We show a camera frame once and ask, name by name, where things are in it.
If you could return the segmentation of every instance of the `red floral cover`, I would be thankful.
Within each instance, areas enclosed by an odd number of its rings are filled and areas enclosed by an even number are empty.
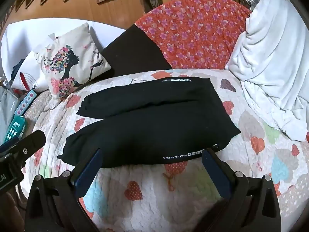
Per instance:
[[[224,69],[250,13],[232,0],[173,0],[135,24],[173,69]]]

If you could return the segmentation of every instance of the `gray bag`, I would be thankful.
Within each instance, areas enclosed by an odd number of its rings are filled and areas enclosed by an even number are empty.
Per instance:
[[[0,86],[0,145],[4,143],[5,135],[18,105],[18,98],[12,92]]]

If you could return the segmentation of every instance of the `screw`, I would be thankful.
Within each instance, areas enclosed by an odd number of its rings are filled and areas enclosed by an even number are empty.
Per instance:
[[[38,174],[37,176],[35,176],[34,180],[35,181],[39,181],[42,177]]]
[[[64,172],[62,173],[62,176],[63,176],[63,177],[68,177],[70,174],[71,174],[71,172],[67,170],[67,171],[64,171]]]
[[[240,172],[240,171],[237,171],[237,172],[235,173],[235,175],[236,175],[238,178],[242,178],[242,176],[244,176],[244,174],[243,174],[242,172]]]
[[[270,177],[268,174],[265,174],[265,175],[264,175],[264,178],[265,178],[267,181],[270,181],[270,180],[271,180],[271,177]]]

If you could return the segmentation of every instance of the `white pillow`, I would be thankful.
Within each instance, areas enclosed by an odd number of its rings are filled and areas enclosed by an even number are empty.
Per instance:
[[[62,35],[36,57],[54,99],[66,98],[77,87],[111,68],[98,52],[88,23]]]
[[[13,80],[13,89],[33,89],[36,92],[48,90],[47,80],[41,70],[40,64],[35,57],[35,53],[38,53],[39,50],[53,43],[54,40],[56,40],[55,34],[47,36],[27,55],[16,74],[16,77]]]

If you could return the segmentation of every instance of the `wooden staircase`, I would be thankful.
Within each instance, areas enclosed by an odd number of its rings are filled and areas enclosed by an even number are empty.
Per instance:
[[[73,18],[127,29],[152,9],[149,0],[15,0],[0,15],[0,39],[8,24],[33,18]]]

